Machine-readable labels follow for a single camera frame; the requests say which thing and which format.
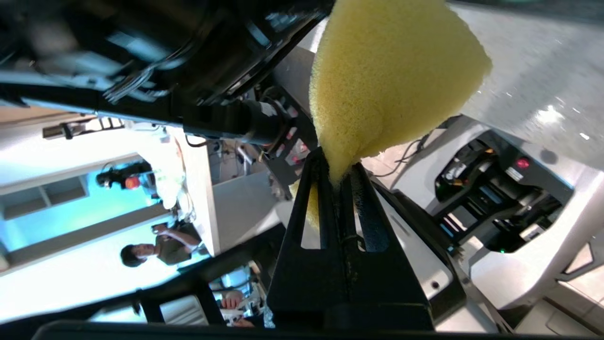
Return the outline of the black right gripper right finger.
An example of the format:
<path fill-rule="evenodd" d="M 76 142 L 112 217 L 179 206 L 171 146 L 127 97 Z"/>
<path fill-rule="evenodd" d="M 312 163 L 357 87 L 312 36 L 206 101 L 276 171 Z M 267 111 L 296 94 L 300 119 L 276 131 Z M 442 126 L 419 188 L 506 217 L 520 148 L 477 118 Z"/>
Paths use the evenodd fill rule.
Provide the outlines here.
<path fill-rule="evenodd" d="M 356 331 L 431 331 L 429 301 L 361 164 L 339 186 L 345 298 L 336 326 Z"/>

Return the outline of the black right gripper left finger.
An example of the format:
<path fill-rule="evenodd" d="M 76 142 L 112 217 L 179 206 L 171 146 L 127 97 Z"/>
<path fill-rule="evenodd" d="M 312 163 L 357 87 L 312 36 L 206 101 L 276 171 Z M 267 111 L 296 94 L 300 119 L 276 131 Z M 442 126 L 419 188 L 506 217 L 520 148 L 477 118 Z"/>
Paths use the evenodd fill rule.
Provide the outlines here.
<path fill-rule="evenodd" d="M 317 190 L 319 247 L 304 249 L 302 237 Z M 341 194 L 329 179 L 322 148 L 309 154 L 294 201 L 266 299 L 278 329 L 345 330 L 352 328 L 346 274 Z"/>

